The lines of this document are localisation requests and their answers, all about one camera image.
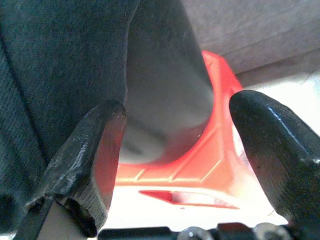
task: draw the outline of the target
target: metal screw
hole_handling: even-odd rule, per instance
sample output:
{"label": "metal screw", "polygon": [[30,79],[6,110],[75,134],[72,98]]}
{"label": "metal screw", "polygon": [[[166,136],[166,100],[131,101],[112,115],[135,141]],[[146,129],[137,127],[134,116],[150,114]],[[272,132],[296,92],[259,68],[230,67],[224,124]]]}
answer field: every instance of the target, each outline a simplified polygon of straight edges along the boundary
{"label": "metal screw", "polygon": [[214,240],[210,232],[201,227],[191,226],[178,234],[177,240]]}
{"label": "metal screw", "polygon": [[292,240],[289,232],[283,226],[271,223],[260,223],[253,229],[258,240]]}

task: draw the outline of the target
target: red plastic object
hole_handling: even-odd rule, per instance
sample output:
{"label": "red plastic object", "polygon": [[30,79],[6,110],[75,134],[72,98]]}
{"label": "red plastic object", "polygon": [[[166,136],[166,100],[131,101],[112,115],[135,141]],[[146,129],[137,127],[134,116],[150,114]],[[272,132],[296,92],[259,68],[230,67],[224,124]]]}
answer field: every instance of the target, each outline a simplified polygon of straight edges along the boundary
{"label": "red plastic object", "polygon": [[[235,151],[229,99],[242,87],[222,57],[207,51],[202,55],[214,91],[212,115],[202,136],[185,155],[165,165],[120,164],[116,186],[136,186],[145,195],[158,199],[166,196],[167,202],[172,197],[170,193],[190,193],[192,189],[201,189],[208,195],[223,193],[246,201],[252,189],[260,189],[250,168]],[[201,201],[193,204],[203,205]]]}

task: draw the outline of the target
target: orange plastic part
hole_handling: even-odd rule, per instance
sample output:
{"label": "orange plastic part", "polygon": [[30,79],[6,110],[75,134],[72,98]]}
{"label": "orange plastic part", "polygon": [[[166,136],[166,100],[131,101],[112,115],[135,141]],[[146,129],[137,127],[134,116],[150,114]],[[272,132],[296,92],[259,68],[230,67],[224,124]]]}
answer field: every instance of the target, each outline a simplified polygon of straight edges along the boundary
{"label": "orange plastic part", "polygon": [[229,99],[242,87],[222,57],[207,51],[202,55],[214,91],[212,115],[202,136],[185,155],[165,165],[120,164],[116,186],[151,187],[151,191],[201,188],[240,198],[248,197],[244,187],[248,179],[259,188],[250,167],[235,151]]}

